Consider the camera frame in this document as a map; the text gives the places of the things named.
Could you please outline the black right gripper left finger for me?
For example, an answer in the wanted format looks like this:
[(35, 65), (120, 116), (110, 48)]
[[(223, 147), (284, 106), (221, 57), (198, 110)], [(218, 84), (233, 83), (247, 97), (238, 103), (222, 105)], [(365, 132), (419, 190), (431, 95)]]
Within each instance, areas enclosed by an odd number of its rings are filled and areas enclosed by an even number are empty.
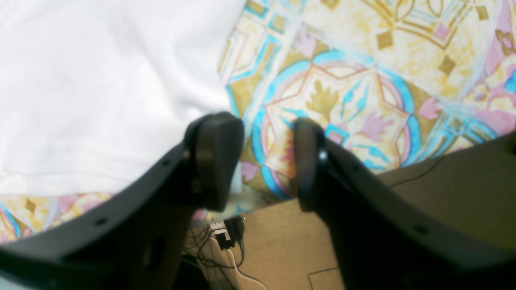
[(142, 177), (80, 217), (1, 246), (1, 276), (41, 290), (169, 290), (197, 209), (224, 211), (243, 150), (228, 112), (192, 122)]

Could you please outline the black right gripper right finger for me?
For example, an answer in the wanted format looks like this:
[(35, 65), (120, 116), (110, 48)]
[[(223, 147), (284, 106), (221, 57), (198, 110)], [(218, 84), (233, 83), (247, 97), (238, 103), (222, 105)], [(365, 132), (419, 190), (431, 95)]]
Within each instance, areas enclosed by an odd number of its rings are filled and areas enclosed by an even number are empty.
[(300, 208), (328, 227), (347, 290), (514, 290), (515, 251), (396, 196), (310, 118), (293, 125)]

